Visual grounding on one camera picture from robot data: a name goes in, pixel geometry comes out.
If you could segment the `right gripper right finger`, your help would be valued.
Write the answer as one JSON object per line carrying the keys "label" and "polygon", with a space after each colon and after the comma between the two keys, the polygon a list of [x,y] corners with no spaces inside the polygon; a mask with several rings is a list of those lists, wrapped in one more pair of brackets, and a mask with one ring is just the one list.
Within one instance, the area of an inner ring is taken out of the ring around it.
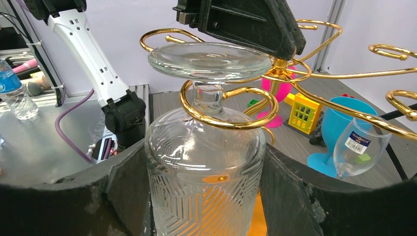
{"label": "right gripper right finger", "polygon": [[267,145],[260,192],[270,236],[414,236],[416,178],[371,189],[326,176]]}

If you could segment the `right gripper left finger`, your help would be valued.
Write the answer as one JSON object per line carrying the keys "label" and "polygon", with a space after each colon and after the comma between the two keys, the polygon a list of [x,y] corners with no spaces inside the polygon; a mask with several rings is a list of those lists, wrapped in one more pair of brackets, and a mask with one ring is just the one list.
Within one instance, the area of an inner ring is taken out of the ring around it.
{"label": "right gripper left finger", "polygon": [[150,232],[145,142],[51,184],[0,186],[3,236],[144,236]]}

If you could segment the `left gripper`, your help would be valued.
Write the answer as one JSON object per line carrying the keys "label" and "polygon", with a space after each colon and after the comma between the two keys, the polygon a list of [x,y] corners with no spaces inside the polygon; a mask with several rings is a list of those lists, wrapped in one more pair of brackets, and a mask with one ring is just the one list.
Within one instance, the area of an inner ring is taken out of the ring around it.
{"label": "left gripper", "polygon": [[306,45],[285,0],[178,0],[173,10],[182,25],[278,59],[301,55]]}

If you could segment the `gold wine glass rack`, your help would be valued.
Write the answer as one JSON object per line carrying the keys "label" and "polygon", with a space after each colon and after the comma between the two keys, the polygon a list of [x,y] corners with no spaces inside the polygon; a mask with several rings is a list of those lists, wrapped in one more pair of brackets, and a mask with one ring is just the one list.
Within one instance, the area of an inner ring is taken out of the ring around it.
{"label": "gold wine glass rack", "polygon": [[[294,62],[292,62],[288,65],[287,61],[277,59],[273,56],[268,55],[271,58],[271,60],[273,60],[273,63],[272,63],[271,69],[265,75],[260,75],[260,76],[253,77],[253,78],[249,77],[249,79],[238,80],[236,82],[227,82],[227,83],[229,83],[229,84],[246,83],[246,82],[249,82],[249,81],[257,80],[259,78],[266,78],[268,80],[271,80],[272,82],[277,82],[277,83],[278,82],[290,83],[291,86],[294,87],[296,90],[298,90],[301,94],[303,94],[304,96],[306,96],[307,98],[309,98],[309,99],[311,99],[315,102],[318,102],[319,104],[325,105],[329,108],[333,108],[337,111],[340,111],[344,114],[353,116],[355,118],[367,121],[367,122],[371,123],[372,125],[375,125],[378,128],[384,129],[384,130],[386,130],[386,131],[388,131],[392,134],[395,134],[399,137],[409,139],[409,140],[413,140],[413,141],[417,141],[417,134],[414,133],[414,132],[407,131],[405,129],[399,128],[398,126],[392,125],[392,124],[388,123],[387,121],[383,121],[382,118],[378,118],[377,116],[367,114],[367,113],[364,113],[364,112],[360,112],[358,110],[354,110],[354,109],[348,108],[346,106],[338,105],[334,102],[330,102],[328,100],[325,100],[322,97],[318,97],[317,95],[311,94],[310,92],[308,92],[307,90],[305,90],[304,88],[302,88],[301,86],[298,85],[298,82],[304,81],[304,80],[308,79],[309,77],[321,78],[321,79],[358,79],[358,78],[368,78],[368,77],[381,77],[381,76],[391,76],[391,75],[416,73],[417,72],[416,67],[398,69],[398,70],[390,70],[390,71],[381,71],[381,72],[348,74],[348,75],[324,75],[324,74],[314,74],[314,73],[312,74],[311,68],[307,64],[305,64],[303,61],[305,59],[309,58],[310,56],[312,56],[313,54],[319,52],[323,47],[327,46],[330,42],[332,42],[335,38],[337,38],[342,33],[342,28],[340,26],[336,25],[336,24],[332,24],[332,23],[329,23],[329,22],[323,22],[323,21],[316,21],[316,20],[300,19],[300,20],[297,20],[297,22],[328,26],[328,27],[332,27],[332,28],[338,30],[338,32],[336,34],[334,34],[330,39],[325,41],[325,43],[323,43],[318,48],[316,48],[313,52],[311,52],[310,54],[305,56],[305,58],[302,58],[301,60],[292,58],[291,60],[293,60]],[[155,30],[152,30],[152,31],[149,31],[149,32],[145,33],[140,38],[141,47],[148,52],[154,52],[154,51],[156,52],[156,50],[154,50],[153,48],[151,48],[150,46],[148,46],[145,43],[145,40],[147,38],[151,37],[151,36],[154,36],[154,35],[157,35],[157,34],[163,34],[163,33],[180,33],[180,34],[183,34],[185,36],[188,36],[189,38],[193,39],[194,41],[205,43],[201,38],[193,35],[190,32],[187,32],[183,29],[165,28],[165,29],[155,29]],[[386,44],[371,44],[371,45],[369,45],[368,49],[369,49],[369,51],[371,51],[371,52],[373,52],[377,55],[388,57],[388,58],[394,58],[394,59],[399,59],[399,60],[406,60],[409,56],[417,58],[417,54],[415,52],[412,52],[412,51],[409,51],[407,49],[400,48],[400,47],[386,45]],[[382,49],[398,52],[399,54],[394,54],[394,53],[390,53],[390,52],[387,52],[387,51],[383,51]],[[288,66],[295,65],[295,64],[301,64],[302,66],[305,67],[307,72],[287,69]],[[293,73],[296,73],[296,74],[299,74],[299,75],[303,75],[303,77],[301,77],[299,79],[296,79],[296,80],[290,80],[289,79],[289,72],[293,72]],[[220,119],[212,118],[211,116],[207,116],[207,115],[203,115],[202,113],[197,111],[195,108],[191,107],[190,103],[187,101],[187,98],[186,98],[186,92],[190,88],[191,85],[192,85],[192,81],[187,80],[183,84],[183,86],[180,90],[179,99],[180,99],[182,107],[185,109],[186,113],[188,115],[190,115],[192,118],[194,118],[194,119],[196,119],[196,120],[198,120],[202,123],[205,123],[205,124],[211,125],[213,127],[216,127],[216,128],[231,129],[231,130],[247,130],[247,129],[260,128],[260,127],[263,128],[263,126],[265,126],[267,124],[267,121],[272,121],[272,119],[276,117],[277,112],[278,112],[278,102],[276,101],[276,99],[272,98],[272,94],[270,92],[264,91],[264,90],[259,89],[259,88],[254,88],[254,87],[240,87],[240,88],[236,88],[236,89],[224,92],[223,95],[222,95],[222,98],[227,99],[229,97],[232,97],[232,96],[235,96],[235,95],[238,95],[238,94],[241,94],[241,93],[252,92],[252,93],[263,96],[264,100],[260,102],[262,105],[260,105],[259,108],[255,108],[255,107],[254,108],[248,108],[247,110],[244,111],[244,113],[247,114],[248,116],[254,114],[257,111],[257,109],[260,110],[260,109],[262,109],[263,107],[266,106],[266,105],[263,105],[263,104],[265,104],[265,101],[269,102],[269,104],[272,105],[272,107],[270,109],[270,112],[265,116],[265,118],[262,118],[262,119],[259,119],[259,120],[254,120],[254,121],[246,121],[246,122],[243,122],[243,123],[221,121]],[[408,91],[408,90],[392,90],[392,91],[389,91],[386,94],[386,100],[392,106],[394,106],[397,109],[397,111],[400,112],[401,115],[405,115],[407,117],[407,119],[410,120],[410,121],[416,121],[417,120],[417,111],[416,111],[416,109],[411,108],[411,107],[403,104],[401,101],[396,99],[396,96],[401,96],[401,97],[406,97],[406,98],[417,100],[417,93],[413,92],[413,91]]]}

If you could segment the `clear stemless wine glass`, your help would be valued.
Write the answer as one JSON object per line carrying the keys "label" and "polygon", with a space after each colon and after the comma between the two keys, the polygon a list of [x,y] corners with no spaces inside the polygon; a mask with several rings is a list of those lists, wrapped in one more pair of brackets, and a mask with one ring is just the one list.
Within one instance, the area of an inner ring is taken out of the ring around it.
{"label": "clear stemless wine glass", "polygon": [[[260,76],[271,67],[257,50],[188,42],[153,49],[157,71],[191,81],[192,107],[223,121],[250,117],[223,106],[226,82]],[[185,109],[158,117],[146,132],[151,202],[159,236],[244,236],[256,202],[266,140],[261,129],[204,124]]]}

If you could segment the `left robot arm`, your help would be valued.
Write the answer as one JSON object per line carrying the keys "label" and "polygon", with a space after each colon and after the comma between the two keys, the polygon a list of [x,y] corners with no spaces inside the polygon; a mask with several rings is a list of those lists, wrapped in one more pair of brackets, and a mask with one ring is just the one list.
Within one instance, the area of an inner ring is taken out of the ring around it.
{"label": "left robot arm", "polygon": [[[84,0],[26,0],[24,5],[38,20],[44,21],[59,35],[78,59],[81,67],[92,82],[101,109],[106,117],[106,126],[118,138],[123,147],[133,145],[138,137],[134,131],[145,116],[145,104],[131,92],[110,66],[106,56],[97,44],[88,26]],[[284,61],[300,55],[306,39],[295,20],[292,11],[284,0],[180,0],[176,7],[176,20],[183,25],[197,28],[198,31],[222,40],[222,43],[209,43],[212,50],[221,47],[239,49],[261,57],[262,64],[269,64],[267,56]],[[186,65],[180,56],[165,53],[165,48],[153,49],[145,40],[156,34],[175,32],[193,39],[182,42],[181,48],[206,46],[200,38],[182,29],[158,29],[146,33],[141,38],[141,46],[149,51],[149,60],[156,64],[162,73],[173,72],[185,78],[186,83],[180,92],[182,110],[193,120],[216,129],[250,130],[264,126],[277,113],[277,102],[268,92],[262,90],[271,105],[270,113],[260,120],[246,122],[226,122],[212,115],[204,115],[191,107],[186,100],[186,91],[192,82],[245,82],[264,72],[254,63],[248,66],[220,67]]]}

